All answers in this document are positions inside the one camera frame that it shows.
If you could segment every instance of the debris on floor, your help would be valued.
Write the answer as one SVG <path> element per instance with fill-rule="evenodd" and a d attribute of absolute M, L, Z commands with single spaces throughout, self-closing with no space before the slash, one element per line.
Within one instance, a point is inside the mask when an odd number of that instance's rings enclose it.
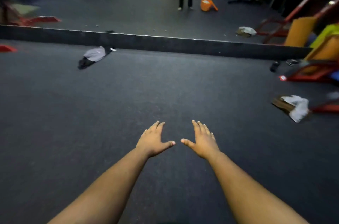
<path fill-rule="evenodd" d="M 90 49 L 85 52 L 83 58 L 79 61 L 78 69 L 85 69 L 115 51 L 116 49 L 114 47 L 107 50 L 102 46 Z"/>
<path fill-rule="evenodd" d="M 239 27 L 236 33 L 244 37 L 251 37 L 257 34 L 257 32 L 254 29 L 249 28 L 247 26 Z"/>
<path fill-rule="evenodd" d="M 280 96 L 273 99 L 272 104 L 287 113 L 296 123 L 299 123 L 310 112 L 308 100 L 297 95 Z"/>

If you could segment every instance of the finger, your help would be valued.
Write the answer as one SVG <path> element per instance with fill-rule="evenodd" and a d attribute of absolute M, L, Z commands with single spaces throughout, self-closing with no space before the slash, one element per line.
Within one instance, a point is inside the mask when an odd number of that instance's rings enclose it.
<path fill-rule="evenodd" d="M 191 142 L 190 140 L 181 139 L 180 142 L 183 143 L 184 145 L 188 146 L 190 149 L 194 150 L 195 143 Z"/>
<path fill-rule="evenodd" d="M 152 126 L 150 126 L 150 130 L 156 130 L 158 125 L 159 125 L 160 121 L 157 121 L 156 123 L 154 123 Z"/>
<path fill-rule="evenodd" d="M 161 150 L 161 152 L 167 150 L 168 148 L 171 148 L 173 145 L 175 145 L 174 141 L 168 141 L 168 142 L 162 143 L 162 150 Z"/>
<path fill-rule="evenodd" d="M 205 128 L 205 131 L 206 131 L 207 135 L 209 135 L 210 134 L 210 130 L 209 130 L 209 128 L 205 124 L 204 124 L 204 128 Z"/>
<path fill-rule="evenodd" d="M 199 127 L 199 125 L 195 122 L 195 120 L 192 120 L 192 123 L 193 123 L 195 135 L 201 134 L 200 127 Z"/>
<path fill-rule="evenodd" d="M 200 121 L 198 121 L 198 125 L 199 125 L 199 127 L 201 129 L 201 133 L 206 133 L 205 127 L 204 127 L 204 125 Z"/>
<path fill-rule="evenodd" d="M 162 129 L 163 129 L 164 125 L 165 125 L 165 123 L 162 122 L 162 123 L 160 123 L 159 126 L 157 127 L 157 131 L 160 132 L 160 134 L 161 134 L 161 132 L 162 132 Z"/>

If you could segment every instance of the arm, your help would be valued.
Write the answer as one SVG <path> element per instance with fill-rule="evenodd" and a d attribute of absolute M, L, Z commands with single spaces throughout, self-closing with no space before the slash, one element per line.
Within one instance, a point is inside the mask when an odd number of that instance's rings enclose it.
<path fill-rule="evenodd" d="M 102 174 L 49 224 L 117 223 L 148 158 L 175 145 L 161 142 L 164 122 L 157 121 L 140 137 L 135 149 Z"/>
<path fill-rule="evenodd" d="M 206 125 L 193 122 L 195 140 L 181 142 L 208 160 L 239 224 L 307 224 L 298 213 L 221 153 Z"/>

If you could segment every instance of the black rubber flooring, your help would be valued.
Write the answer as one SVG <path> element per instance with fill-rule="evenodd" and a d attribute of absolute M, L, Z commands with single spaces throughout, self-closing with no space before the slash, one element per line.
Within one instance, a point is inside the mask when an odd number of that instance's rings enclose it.
<path fill-rule="evenodd" d="M 78 70 L 85 46 L 2 41 L 0 223 L 46 223 L 166 122 L 177 145 L 150 159 L 120 223 L 235 223 L 210 166 L 181 145 L 191 120 L 312 224 L 337 223 L 337 115 L 296 124 L 270 104 L 329 84 L 281 82 L 270 61 L 117 50 Z"/>
<path fill-rule="evenodd" d="M 194 10 L 178 12 L 179 0 L 32 0 L 41 7 L 38 16 L 57 16 L 61 23 L 41 26 L 60 29 L 183 37 L 236 42 L 261 42 L 263 37 L 243 38 L 235 32 L 240 26 L 255 28 L 270 16 L 281 18 L 266 5 L 227 4 L 213 0 L 219 11 L 202 12 L 200 1 Z"/>

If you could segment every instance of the forearm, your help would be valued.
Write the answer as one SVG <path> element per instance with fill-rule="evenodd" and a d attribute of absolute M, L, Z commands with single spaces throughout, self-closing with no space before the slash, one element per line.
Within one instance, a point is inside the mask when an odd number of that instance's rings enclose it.
<path fill-rule="evenodd" d="M 147 159 L 146 151 L 133 149 L 49 223 L 117 223 Z"/>
<path fill-rule="evenodd" d="M 224 153 L 219 152 L 210 157 L 209 162 L 239 224 L 307 223 Z"/>

